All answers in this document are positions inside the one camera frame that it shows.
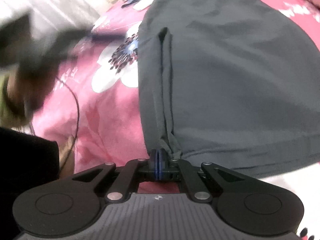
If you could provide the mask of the operator left hand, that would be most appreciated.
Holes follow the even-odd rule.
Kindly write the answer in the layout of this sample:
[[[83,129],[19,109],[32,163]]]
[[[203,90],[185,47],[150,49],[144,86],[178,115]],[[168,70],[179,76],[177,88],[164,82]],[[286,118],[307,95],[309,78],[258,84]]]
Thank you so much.
[[[38,73],[26,73],[20,69],[10,73],[7,97],[18,113],[25,116],[39,110],[55,85],[58,66],[50,65]]]

